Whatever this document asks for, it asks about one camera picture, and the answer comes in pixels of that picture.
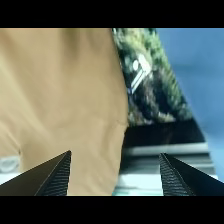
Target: beige surface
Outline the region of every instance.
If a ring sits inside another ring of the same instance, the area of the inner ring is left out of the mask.
[[[0,157],[72,151],[69,195],[111,195],[127,96],[109,29],[0,29]]]

